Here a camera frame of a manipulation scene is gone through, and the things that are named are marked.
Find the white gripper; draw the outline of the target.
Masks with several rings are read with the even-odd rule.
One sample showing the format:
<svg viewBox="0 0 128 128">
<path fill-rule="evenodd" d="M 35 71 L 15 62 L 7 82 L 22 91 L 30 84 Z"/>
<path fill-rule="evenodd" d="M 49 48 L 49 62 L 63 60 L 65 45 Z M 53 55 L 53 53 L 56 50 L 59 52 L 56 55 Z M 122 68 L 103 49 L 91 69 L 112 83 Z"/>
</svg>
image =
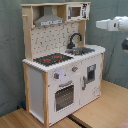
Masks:
<svg viewBox="0 0 128 128">
<path fill-rule="evenodd" d="M 100 20 L 96 22 L 96 27 L 108 31 L 118 31 L 118 20 L 117 19 Z"/>
</svg>

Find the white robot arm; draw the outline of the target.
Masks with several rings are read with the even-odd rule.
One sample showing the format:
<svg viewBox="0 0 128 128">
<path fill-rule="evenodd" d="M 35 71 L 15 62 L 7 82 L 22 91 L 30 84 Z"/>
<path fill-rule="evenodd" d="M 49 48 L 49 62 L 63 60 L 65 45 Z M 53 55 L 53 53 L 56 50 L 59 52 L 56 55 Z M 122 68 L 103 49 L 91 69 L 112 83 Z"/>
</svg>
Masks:
<svg viewBox="0 0 128 128">
<path fill-rule="evenodd" d="M 107 31 L 128 32 L 128 17 L 116 16 L 113 19 L 100 20 L 96 22 L 96 27 Z M 128 53 L 128 36 L 122 43 L 122 50 Z"/>
</svg>

